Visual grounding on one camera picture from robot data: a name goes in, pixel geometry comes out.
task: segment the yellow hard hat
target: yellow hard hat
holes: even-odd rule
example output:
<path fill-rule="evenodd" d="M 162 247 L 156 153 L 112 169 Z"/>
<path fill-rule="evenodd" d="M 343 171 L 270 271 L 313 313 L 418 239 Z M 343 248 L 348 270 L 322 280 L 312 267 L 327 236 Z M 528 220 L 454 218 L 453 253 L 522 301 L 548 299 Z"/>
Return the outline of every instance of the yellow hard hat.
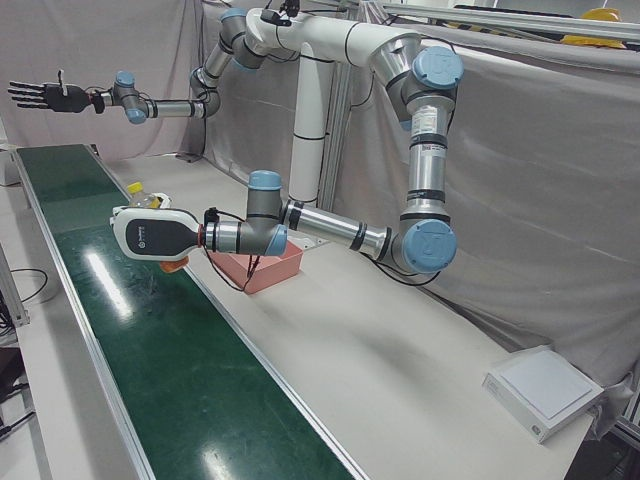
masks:
<path fill-rule="evenodd" d="M 580 18 L 584 20 L 602 20 L 605 22 L 619 22 L 620 11 L 615 8 L 594 8 L 582 15 Z M 587 45 L 593 47 L 609 47 L 609 48 L 621 48 L 627 47 L 620 40 L 612 40 L 607 38 L 595 38 L 595 37 L 579 37 L 577 35 L 565 35 L 561 40 L 566 45 Z"/>

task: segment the white pipe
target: white pipe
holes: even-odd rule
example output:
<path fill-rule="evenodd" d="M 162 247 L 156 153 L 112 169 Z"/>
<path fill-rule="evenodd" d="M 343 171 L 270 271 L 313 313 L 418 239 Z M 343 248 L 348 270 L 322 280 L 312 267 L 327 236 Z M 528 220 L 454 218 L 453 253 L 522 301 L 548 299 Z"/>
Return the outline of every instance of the white pipe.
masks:
<path fill-rule="evenodd" d="M 304 43 L 321 58 L 366 67 L 369 58 L 382 45 L 405 37 L 420 37 L 414 30 L 372 25 L 350 20 L 298 14 L 291 26 L 276 27 L 260 20 L 262 9 L 247 13 L 247 36 L 269 48 L 287 48 L 299 52 Z"/>
<path fill-rule="evenodd" d="M 301 53 L 289 196 L 315 203 L 334 64 L 314 59 L 369 67 L 371 56 L 383 45 L 400 38 L 419 38 L 420 34 L 413 30 L 303 13 L 290 19 L 291 26 L 276 27 L 262 21 L 261 14 L 259 8 L 247 13 L 246 35 L 250 44 Z"/>
<path fill-rule="evenodd" d="M 302 202 L 315 202 L 318 196 L 334 65 L 302 44 L 289 177 L 289 196 Z"/>

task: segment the pink plastic tray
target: pink plastic tray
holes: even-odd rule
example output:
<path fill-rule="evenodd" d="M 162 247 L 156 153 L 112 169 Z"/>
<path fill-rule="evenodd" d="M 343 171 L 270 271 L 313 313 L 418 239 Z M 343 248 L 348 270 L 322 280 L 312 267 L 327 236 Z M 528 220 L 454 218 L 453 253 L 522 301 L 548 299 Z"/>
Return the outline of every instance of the pink plastic tray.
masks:
<path fill-rule="evenodd" d="M 224 274 L 237 286 L 242 287 L 247 281 L 249 255 L 235 253 L 209 252 L 209 256 Z M 293 243 L 287 242 L 287 248 L 279 257 L 261 257 L 253 278 L 247 285 L 248 294 L 259 292 L 282 280 L 293 277 L 300 271 L 302 250 Z"/>

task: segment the white box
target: white box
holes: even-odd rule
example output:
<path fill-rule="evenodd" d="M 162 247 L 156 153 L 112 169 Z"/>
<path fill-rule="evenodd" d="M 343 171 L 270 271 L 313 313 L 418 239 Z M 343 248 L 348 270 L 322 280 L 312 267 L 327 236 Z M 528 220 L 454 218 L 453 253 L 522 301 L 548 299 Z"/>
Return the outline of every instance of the white box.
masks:
<path fill-rule="evenodd" d="M 518 352 L 494 366 L 483 387 L 538 443 L 586 412 L 603 392 L 546 347 Z"/>

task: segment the conveyor belt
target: conveyor belt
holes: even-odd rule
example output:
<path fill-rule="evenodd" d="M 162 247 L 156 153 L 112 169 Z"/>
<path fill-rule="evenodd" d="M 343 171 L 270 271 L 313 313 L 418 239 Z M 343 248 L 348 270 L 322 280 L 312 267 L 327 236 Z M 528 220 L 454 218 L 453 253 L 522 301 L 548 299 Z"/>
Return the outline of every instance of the conveyor belt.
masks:
<path fill-rule="evenodd" d="M 144 450 L 130 448 L 132 456 L 142 464 L 148 459 L 150 477 L 331 480 L 358 474 L 187 273 L 167 275 L 121 253 L 109 217 L 127 199 L 87 147 L 23 148 L 18 155 L 45 237 L 62 260 L 61 276 L 89 324 L 85 338 L 97 339 L 98 356 L 126 407 L 123 416 L 135 429 L 133 444 Z M 112 382 L 102 380 L 106 388 Z"/>

